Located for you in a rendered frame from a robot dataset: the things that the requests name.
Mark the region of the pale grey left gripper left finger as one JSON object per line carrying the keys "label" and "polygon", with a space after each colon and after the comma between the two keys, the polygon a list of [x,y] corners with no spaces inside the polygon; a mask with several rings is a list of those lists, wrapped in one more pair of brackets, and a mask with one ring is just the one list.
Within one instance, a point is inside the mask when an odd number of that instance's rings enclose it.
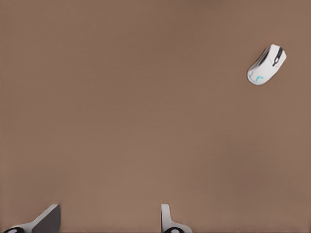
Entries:
{"label": "pale grey left gripper left finger", "polygon": [[58,233],[61,227],[61,205],[52,204],[31,222],[13,226],[3,233]]}

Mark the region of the white computer mouse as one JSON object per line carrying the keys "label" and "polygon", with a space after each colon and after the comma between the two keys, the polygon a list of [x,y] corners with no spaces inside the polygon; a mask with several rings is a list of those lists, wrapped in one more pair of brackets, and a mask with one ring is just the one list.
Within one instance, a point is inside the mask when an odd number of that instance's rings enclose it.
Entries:
{"label": "white computer mouse", "polygon": [[254,85],[267,83],[286,60],[284,49],[275,44],[269,45],[247,71],[247,79]]}

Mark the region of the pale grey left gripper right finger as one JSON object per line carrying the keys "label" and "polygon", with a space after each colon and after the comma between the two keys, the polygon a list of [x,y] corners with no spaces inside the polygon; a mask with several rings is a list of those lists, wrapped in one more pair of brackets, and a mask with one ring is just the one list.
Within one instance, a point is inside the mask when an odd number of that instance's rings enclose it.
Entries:
{"label": "pale grey left gripper right finger", "polygon": [[161,233],[192,233],[192,230],[186,225],[174,222],[169,205],[161,204]]}

